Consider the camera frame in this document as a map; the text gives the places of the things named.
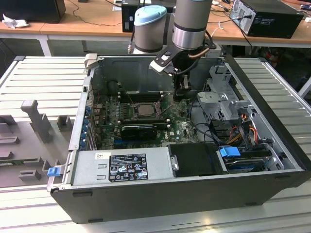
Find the desk leg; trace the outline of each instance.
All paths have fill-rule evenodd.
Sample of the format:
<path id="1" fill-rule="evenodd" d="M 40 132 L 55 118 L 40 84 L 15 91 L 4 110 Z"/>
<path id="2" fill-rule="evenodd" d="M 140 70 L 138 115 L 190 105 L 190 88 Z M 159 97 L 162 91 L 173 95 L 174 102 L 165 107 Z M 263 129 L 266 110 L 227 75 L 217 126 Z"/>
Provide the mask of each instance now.
<path id="1" fill-rule="evenodd" d="M 303 87 L 300 89 L 300 91 L 298 92 L 298 94 L 304 98 L 306 96 L 306 94 L 311 90 L 311 77 L 309 78 L 309 80 L 306 82 L 306 84 L 303 85 Z"/>
<path id="2" fill-rule="evenodd" d="M 88 52 L 85 40 L 82 40 L 82 48 L 83 48 L 83 52 Z"/>
<path id="3" fill-rule="evenodd" d="M 40 42 L 44 56 L 52 57 L 53 52 L 50 50 L 49 43 L 48 43 L 48 37 L 46 35 L 40 35 L 38 37 L 38 40 Z"/>

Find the metal bracket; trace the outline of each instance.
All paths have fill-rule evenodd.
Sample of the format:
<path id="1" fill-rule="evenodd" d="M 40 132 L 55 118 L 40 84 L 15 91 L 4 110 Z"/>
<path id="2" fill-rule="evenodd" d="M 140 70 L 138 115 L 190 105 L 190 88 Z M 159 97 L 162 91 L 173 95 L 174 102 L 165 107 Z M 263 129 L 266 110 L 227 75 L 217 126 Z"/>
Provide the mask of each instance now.
<path id="1" fill-rule="evenodd" d="M 92 69 L 93 67 L 97 66 L 98 60 L 99 59 L 98 59 L 97 53 L 87 54 L 84 59 L 84 65 L 86 69 Z"/>

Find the white sticker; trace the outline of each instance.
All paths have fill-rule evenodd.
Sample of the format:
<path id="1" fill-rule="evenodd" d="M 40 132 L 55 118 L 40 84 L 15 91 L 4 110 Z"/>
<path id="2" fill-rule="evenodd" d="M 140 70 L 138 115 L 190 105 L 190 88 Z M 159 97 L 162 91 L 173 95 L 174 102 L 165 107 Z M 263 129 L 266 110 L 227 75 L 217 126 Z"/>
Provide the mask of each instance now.
<path id="1" fill-rule="evenodd" d="M 3 164 L 0 164 L 0 166 L 12 166 L 13 164 L 12 163 L 3 163 Z"/>
<path id="2" fill-rule="evenodd" d="M 145 0 L 145 4 L 151 4 L 151 0 Z"/>
<path id="3" fill-rule="evenodd" d="M 110 152 L 95 153 L 95 159 L 109 159 Z"/>

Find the white cable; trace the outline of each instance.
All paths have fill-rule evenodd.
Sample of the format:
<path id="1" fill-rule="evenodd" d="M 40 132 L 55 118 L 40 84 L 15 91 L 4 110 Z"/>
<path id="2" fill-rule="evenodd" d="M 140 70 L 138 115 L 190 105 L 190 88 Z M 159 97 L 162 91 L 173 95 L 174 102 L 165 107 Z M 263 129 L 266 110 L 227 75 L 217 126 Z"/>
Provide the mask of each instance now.
<path id="1" fill-rule="evenodd" d="M 224 30 L 224 28 L 220 25 L 220 23 L 221 23 L 221 21 L 218 22 L 218 28 L 216 28 L 216 29 L 213 31 L 213 33 L 210 35 L 211 37 L 214 36 L 215 32 L 216 32 L 218 29 Z"/>
<path id="2" fill-rule="evenodd" d="M 236 20 L 236 19 L 241 19 L 241 18 L 240 18 L 240 17 L 236 17 L 236 18 L 233 18 L 231 21 Z M 213 33 L 210 35 L 211 37 L 214 36 L 215 32 L 216 32 L 218 29 L 224 30 L 224 28 L 220 25 L 221 23 L 224 23 L 224 22 L 227 22 L 227 21 L 219 21 L 219 22 L 218 22 L 218 28 L 216 28 L 216 29 L 213 31 Z"/>

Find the copper pipe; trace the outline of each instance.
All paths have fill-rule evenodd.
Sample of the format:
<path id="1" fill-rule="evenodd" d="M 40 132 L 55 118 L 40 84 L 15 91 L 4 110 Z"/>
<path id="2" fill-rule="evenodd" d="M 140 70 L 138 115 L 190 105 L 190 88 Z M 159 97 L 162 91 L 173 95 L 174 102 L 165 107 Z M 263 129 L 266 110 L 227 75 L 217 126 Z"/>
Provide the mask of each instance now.
<path id="1" fill-rule="evenodd" d="M 198 54 L 196 54 L 196 55 L 188 55 L 188 57 L 190 58 L 190 59 L 197 59 L 197 58 L 200 58 L 200 57 L 202 57 L 202 56 L 204 56 L 207 52 L 209 51 L 209 48 L 206 48 L 206 49 L 204 49 L 202 52 L 199 52 Z"/>

